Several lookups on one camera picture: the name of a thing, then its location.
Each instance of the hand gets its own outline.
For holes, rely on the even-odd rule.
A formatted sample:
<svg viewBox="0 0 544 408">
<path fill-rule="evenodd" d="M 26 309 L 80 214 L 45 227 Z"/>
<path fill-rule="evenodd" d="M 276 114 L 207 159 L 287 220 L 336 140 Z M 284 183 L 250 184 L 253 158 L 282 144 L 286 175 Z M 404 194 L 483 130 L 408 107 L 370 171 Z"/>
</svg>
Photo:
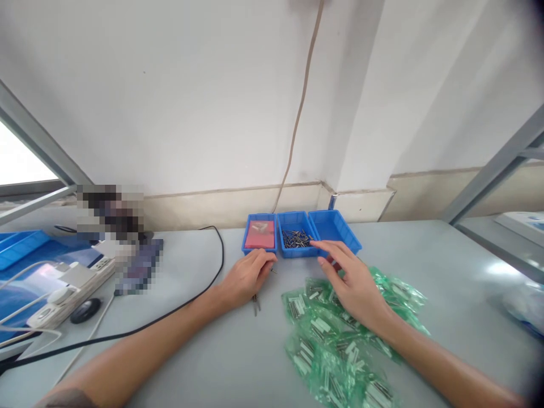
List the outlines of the hand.
<svg viewBox="0 0 544 408">
<path fill-rule="evenodd" d="M 373 332 L 394 312 L 376 286 L 368 267 L 343 242 L 310 241 L 314 247 L 329 253 L 327 259 L 318 257 L 323 272 L 333 285 L 338 299 L 362 325 Z M 346 273 L 343 278 L 338 271 Z"/>
<path fill-rule="evenodd" d="M 276 255 L 264 249 L 254 249 L 238 260 L 223 282 L 218 285 L 231 309 L 240 307 L 255 295 L 270 274 Z"/>
</svg>

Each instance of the forearm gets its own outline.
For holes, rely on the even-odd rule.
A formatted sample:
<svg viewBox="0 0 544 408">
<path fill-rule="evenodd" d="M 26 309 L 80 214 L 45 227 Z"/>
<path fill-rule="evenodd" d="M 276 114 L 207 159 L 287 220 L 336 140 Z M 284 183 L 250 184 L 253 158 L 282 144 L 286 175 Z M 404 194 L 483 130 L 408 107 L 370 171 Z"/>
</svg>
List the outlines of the forearm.
<svg viewBox="0 0 544 408">
<path fill-rule="evenodd" d="M 455 407 L 523 407 L 522 399 L 466 364 L 393 311 L 376 328 L 390 344 Z"/>
<path fill-rule="evenodd" d="M 176 313 L 117 342 L 48 395 L 76 388 L 101 408 L 121 407 L 184 343 L 229 309 L 220 289 L 212 287 Z"/>
</svg>

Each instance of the window frame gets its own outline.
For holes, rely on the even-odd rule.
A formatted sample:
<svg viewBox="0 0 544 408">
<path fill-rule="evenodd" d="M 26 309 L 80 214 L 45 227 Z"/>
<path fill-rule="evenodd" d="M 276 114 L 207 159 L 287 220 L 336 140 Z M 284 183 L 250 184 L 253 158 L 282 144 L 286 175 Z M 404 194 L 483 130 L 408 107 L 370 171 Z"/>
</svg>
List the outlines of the window frame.
<svg viewBox="0 0 544 408">
<path fill-rule="evenodd" d="M 0 121 L 58 177 L 0 186 L 0 201 L 30 200 L 0 213 L 0 226 L 75 193 L 78 184 L 93 184 L 1 79 Z"/>
</svg>

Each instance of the sleeve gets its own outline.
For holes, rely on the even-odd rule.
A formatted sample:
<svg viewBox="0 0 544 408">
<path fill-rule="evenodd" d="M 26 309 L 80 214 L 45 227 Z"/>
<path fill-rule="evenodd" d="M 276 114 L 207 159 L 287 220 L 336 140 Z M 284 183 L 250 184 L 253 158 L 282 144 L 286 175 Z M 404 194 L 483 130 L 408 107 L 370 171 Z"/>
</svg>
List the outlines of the sleeve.
<svg viewBox="0 0 544 408">
<path fill-rule="evenodd" d="M 98 408 L 85 393 L 79 389 L 59 391 L 42 399 L 34 408 Z"/>
</svg>

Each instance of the black cable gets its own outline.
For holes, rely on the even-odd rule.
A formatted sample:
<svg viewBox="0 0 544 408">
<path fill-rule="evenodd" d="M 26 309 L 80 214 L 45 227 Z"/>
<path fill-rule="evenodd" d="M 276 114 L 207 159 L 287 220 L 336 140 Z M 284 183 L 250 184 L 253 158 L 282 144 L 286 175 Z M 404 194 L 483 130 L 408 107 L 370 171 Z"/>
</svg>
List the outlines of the black cable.
<svg viewBox="0 0 544 408">
<path fill-rule="evenodd" d="M 70 228 L 70 227 L 65 227 L 65 226 L 60 226 L 60 225 L 55 225 L 54 227 L 56 229 L 60 230 L 60 231 L 63 231 L 63 232 L 78 233 L 77 230 L 75 230 L 73 228 Z"/>
<path fill-rule="evenodd" d="M 183 305 L 178 306 L 174 310 L 171 310 L 170 312 L 160 316 L 159 318 L 153 320 L 152 322 L 150 322 L 150 323 L 148 323 L 146 325 L 143 325 L 140 328 L 134 329 L 132 331 L 127 331 L 126 333 L 114 334 L 114 335 L 110 335 L 110 336 L 98 337 L 98 338 L 95 338 L 95 339 L 86 340 L 86 341 L 83 341 L 83 342 L 72 344 L 70 346 L 65 346 L 65 347 L 58 348 L 56 350 L 52 350 L 52 351 L 48 351 L 48 352 L 45 352 L 45 353 L 42 353 L 42 354 L 38 354 L 38 355 L 35 355 L 33 357 L 28 357 L 28 358 L 25 358 L 23 360 L 18 360 L 18 361 L 14 361 L 14 362 L 3 362 L 3 363 L 0 363 L 0 372 L 5 371 L 5 370 L 9 370 L 9 369 L 12 369 L 12 368 L 16 368 L 16 367 L 26 366 L 27 364 L 34 363 L 36 361 L 40 361 L 40 360 L 43 360 L 43 359 L 46 359 L 46 358 L 49 358 L 49 357 L 53 357 L 53 356 L 56 356 L 57 354 L 61 354 L 61 353 L 64 353 L 64 352 L 67 352 L 67 351 L 70 351 L 70 350 L 78 349 L 80 347 L 90 346 L 90 345 L 93 345 L 93 344 L 96 344 L 96 343 L 102 343 L 102 342 L 110 341 L 110 340 L 117 340 L 117 339 L 120 339 L 120 338 L 123 338 L 123 337 L 130 336 L 132 334 L 141 332 L 143 329 L 147 329 L 149 326 L 154 325 L 155 323 L 161 321 L 165 317 L 170 316 L 172 313 L 177 312 L 183 306 L 186 306 L 187 304 L 191 303 L 193 300 L 195 300 L 196 298 L 201 296 L 204 292 L 206 292 L 214 284 L 215 280 L 217 279 L 217 277 L 219 276 L 219 274 L 223 270 L 223 265 L 225 264 L 225 244 L 223 243 L 223 239 L 221 238 L 221 234 L 219 233 L 219 231 L 217 230 L 217 228 L 215 226 L 200 228 L 200 230 L 206 230 L 208 228 L 213 228 L 215 230 L 215 232 L 217 232 L 217 236 L 219 237 L 219 240 L 221 241 L 221 266 L 219 267 L 219 270 L 215 274 L 214 279 L 212 279 L 212 281 L 206 287 L 206 289 L 204 289 L 198 295 L 196 295 L 192 299 L 186 301 Z"/>
</svg>

